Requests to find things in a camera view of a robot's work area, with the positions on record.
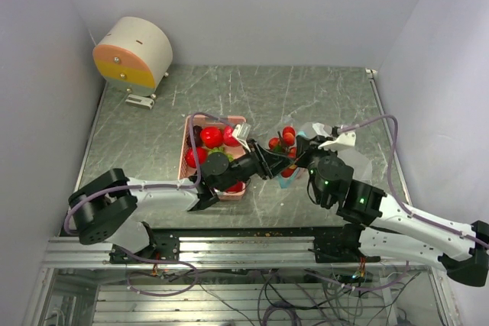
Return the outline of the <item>red strawberry bunch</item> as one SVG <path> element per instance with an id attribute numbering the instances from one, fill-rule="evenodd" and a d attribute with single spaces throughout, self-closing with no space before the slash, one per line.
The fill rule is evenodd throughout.
<path id="1" fill-rule="evenodd" d="M 275 153 L 284 153 L 289 158 L 296 158 L 296 129 L 291 124 L 282 124 L 270 129 L 266 139 L 267 147 Z"/>

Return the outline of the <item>clear blue-zipper zip bag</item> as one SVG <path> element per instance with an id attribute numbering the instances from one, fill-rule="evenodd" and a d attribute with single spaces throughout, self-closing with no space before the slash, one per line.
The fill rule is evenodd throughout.
<path id="1" fill-rule="evenodd" d="M 275 179 L 282 189 L 289 189 L 306 175 L 315 175 L 323 157 L 337 157 L 353 169 L 353 178 L 369 183 L 372 163 L 356 148 L 354 132 L 339 133 L 338 127 L 320 122 L 298 123 L 283 119 L 267 133 L 269 150 L 287 155 L 292 164 Z"/>

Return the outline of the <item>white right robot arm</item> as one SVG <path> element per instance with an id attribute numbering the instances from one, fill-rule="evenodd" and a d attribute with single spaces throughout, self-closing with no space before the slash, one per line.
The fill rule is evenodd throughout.
<path id="1" fill-rule="evenodd" d="M 296 139 L 296 164 L 309 173 L 313 202 L 336 214 L 357 231 L 336 244 L 345 261 L 393 257 L 445 270 L 448 277 L 472 287 L 488 278 L 488 224 L 450 221 L 398 202 L 384 190 L 353 178 L 354 170 L 332 146 L 330 137 Z"/>

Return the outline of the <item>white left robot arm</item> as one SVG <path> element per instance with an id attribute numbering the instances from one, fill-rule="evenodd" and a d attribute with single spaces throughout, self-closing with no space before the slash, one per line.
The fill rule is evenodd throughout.
<path id="1" fill-rule="evenodd" d="M 293 163 L 287 154 L 265 149 L 254 140 L 248 146 L 234 160 L 214 153 L 195 175 L 174 181 L 139 180 L 127 177 L 122 169 L 111 169 L 69 197 L 64 230 L 83 245 L 108 241 L 146 263 L 154 257 L 156 244 L 149 226 L 134 219 L 137 211 L 150 207 L 171 214 L 203 211 L 219 202 L 220 193 L 232 186 L 254 175 L 273 179 Z"/>

